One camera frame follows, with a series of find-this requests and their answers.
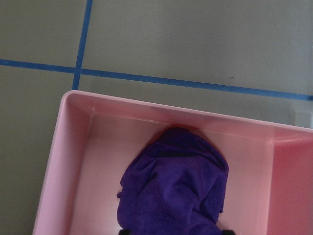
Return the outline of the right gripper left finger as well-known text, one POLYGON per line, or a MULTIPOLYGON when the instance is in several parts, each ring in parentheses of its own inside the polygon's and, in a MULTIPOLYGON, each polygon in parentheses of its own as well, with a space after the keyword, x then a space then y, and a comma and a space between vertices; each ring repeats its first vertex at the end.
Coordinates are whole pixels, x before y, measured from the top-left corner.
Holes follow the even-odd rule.
POLYGON ((130 235, 130 231, 122 229, 119 231, 118 235, 130 235))

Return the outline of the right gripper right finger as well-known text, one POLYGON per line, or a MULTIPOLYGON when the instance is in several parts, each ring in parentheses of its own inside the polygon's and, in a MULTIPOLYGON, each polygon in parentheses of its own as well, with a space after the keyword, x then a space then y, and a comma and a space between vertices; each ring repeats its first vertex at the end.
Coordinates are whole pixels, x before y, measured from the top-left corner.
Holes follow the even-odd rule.
POLYGON ((233 230, 223 230, 222 235, 236 235, 233 230))

